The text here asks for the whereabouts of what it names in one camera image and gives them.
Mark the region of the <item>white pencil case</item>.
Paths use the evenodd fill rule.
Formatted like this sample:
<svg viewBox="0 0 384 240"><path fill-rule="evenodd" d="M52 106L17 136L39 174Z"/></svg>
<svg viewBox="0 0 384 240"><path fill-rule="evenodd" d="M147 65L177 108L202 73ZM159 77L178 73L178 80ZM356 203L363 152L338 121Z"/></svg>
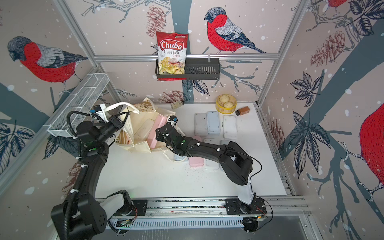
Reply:
<svg viewBox="0 0 384 240"><path fill-rule="evenodd" d="M206 113L196 113L194 118L194 123L195 123L194 129L195 129L196 136L206 136L208 134Z"/></svg>
<svg viewBox="0 0 384 240"><path fill-rule="evenodd" d="M238 136L237 121L235 116L223 117L223 136L226 140L236 140Z"/></svg>
<svg viewBox="0 0 384 240"><path fill-rule="evenodd" d="M152 119L147 119L143 122L143 124L138 128L138 130L134 134L135 144L139 144L148 139L152 127L154 126L155 121Z"/></svg>

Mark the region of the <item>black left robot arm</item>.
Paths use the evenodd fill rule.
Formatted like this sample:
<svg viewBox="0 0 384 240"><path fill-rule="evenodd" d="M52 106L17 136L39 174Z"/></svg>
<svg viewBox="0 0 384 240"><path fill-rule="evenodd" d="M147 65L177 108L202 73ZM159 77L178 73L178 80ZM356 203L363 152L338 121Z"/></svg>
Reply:
<svg viewBox="0 0 384 240"><path fill-rule="evenodd" d="M66 118L70 132L78 141L78 164L81 169L69 195L51 211L51 219L61 240L90 240L104 232L114 213L129 213L134 209L125 190L109 195L103 204L95 198L99 177L109 155L107 140L125 125L130 113L124 112L123 120L119 115L103 120L97 114L90 113L99 122L83 121L74 129L72 115L81 114L71 111Z"/></svg>

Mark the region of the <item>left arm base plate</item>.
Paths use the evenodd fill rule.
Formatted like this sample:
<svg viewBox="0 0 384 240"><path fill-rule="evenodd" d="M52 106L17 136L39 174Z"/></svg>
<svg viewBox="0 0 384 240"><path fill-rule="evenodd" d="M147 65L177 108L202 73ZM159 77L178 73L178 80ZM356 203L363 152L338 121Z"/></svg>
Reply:
<svg viewBox="0 0 384 240"><path fill-rule="evenodd" d="M131 202L131 205L124 204L113 214L113 217L143 217L146 215L148 200L133 199Z"/></svg>

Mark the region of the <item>grey pencil case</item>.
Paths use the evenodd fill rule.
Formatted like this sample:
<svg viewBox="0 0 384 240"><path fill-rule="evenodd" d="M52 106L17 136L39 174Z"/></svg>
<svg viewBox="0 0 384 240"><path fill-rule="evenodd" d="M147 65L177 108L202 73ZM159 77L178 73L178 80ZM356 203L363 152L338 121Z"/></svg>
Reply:
<svg viewBox="0 0 384 240"><path fill-rule="evenodd" d="M180 155L174 154L174 161L177 162L177 163L184 162L184 161L186 161L188 159L189 158L186 157L186 156L180 156Z"/></svg>

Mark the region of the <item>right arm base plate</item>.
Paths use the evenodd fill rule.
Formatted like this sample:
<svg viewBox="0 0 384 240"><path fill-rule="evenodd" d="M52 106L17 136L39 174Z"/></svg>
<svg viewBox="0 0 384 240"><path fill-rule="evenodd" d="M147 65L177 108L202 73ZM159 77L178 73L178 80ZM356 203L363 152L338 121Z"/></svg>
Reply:
<svg viewBox="0 0 384 240"><path fill-rule="evenodd" d="M226 199L224 207L228 215L265 215L267 213L265 201L254 196L247 205L239 199Z"/></svg>

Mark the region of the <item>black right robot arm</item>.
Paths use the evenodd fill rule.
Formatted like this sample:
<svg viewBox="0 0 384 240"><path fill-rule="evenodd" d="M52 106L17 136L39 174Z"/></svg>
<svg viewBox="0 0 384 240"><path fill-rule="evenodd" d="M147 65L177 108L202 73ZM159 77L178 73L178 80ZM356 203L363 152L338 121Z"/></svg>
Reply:
<svg viewBox="0 0 384 240"><path fill-rule="evenodd" d="M171 123L156 129L156 140L176 155L199 157L218 163L228 179L238 186L247 186L253 171L253 159L235 142L215 145L184 137Z"/></svg>

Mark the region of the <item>light blue pencil case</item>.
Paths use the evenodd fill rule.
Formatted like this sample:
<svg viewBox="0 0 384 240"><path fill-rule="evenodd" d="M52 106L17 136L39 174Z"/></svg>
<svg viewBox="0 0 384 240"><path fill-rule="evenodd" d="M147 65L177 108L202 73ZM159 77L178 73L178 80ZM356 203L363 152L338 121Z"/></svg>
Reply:
<svg viewBox="0 0 384 240"><path fill-rule="evenodd" d="M229 143L230 143L229 140L221 140L221 141L220 141L220 144L221 144L221 145L228 145Z"/></svg>
<svg viewBox="0 0 384 240"><path fill-rule="evenodd" d="M221 132L218 112L207 112L207 131L209 135L219 135Z"/></svg>

